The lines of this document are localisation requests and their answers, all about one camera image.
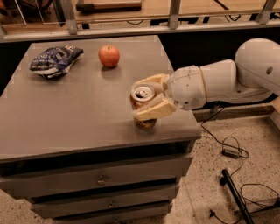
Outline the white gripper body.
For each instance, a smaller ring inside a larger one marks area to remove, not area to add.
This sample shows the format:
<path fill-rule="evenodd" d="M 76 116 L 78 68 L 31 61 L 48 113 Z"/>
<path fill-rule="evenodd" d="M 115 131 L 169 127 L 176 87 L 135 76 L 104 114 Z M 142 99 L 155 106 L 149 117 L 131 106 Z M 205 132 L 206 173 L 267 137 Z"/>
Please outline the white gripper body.
<path fill-rule="evenodd" d="M 206 104 L 206 90 L 201 70 L 197 66 L 176 70 L 167 81 L 167 94 L 181 109 L 202 108 Z"/>

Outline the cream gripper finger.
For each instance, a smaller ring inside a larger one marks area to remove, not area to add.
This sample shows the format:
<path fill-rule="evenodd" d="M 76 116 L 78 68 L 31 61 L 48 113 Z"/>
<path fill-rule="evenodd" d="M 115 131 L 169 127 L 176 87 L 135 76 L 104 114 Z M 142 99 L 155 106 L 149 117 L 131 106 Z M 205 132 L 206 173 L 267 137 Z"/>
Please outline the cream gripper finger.
<path fill-rule="evenodd" d="M 132 104 L 132 115 L 139 121 L 158 119 L 171 115 L 176 111 L 177 105 L 173 99 L 159 94 L 150 101 L 136 101 L 130 98 Z"/>
<path fill-rule="evenodd" d="M 139 80 L 136 82 L 136 84 L 148 84 L 154 88 L 157 94 L 159 94 L 163 93 L 167 89 L 167 81 L 169 78 L 169 74 L 159 73 Z"/>

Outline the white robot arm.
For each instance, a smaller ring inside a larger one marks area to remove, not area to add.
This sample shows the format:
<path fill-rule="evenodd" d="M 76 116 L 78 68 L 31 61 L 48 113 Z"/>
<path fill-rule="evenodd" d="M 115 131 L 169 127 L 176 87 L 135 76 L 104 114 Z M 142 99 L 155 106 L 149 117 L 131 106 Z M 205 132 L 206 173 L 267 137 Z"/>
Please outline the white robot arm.
<path fill-rule="evenodd" d="M 244 42 L 234 59 L 187 66 L 136 82 L 130 92 L 138 121 L 193 110 L 208 102 L 259 102 L 280 94 L 280 45 L 265 38 Z"/>

